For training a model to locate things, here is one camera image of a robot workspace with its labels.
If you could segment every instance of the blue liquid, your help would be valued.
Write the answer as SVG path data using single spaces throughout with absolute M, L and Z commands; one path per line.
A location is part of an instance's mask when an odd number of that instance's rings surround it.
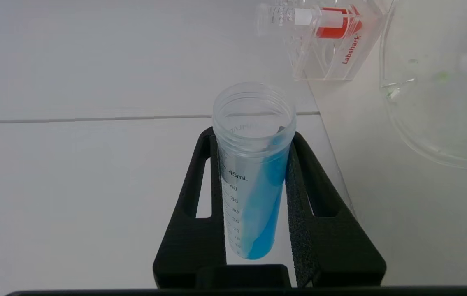
M 243 249 L 248 249 L 247 259 L 259 259 L 271 250 L 275 227 L 281 204 L 284 176 L 286 174 L 286 163 L 288 161 L 288 148 L 276 155 L 265 159 L 259 170 L 256 181 L 252 184 L 252 190 L 248 196 L 242 213 L 244 224 L 244 236 L 241 237 Z M 257 231 L 264 227 L 258 237 L 253 240 L 253 233 L 247 230 Z

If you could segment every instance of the white countertop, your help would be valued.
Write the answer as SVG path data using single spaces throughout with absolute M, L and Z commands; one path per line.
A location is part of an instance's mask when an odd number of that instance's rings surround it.
M 253 0 L 0 0 L 0 120 L 211 114 L 239 82 L 294 94 L 280 40 L 255 36 Z

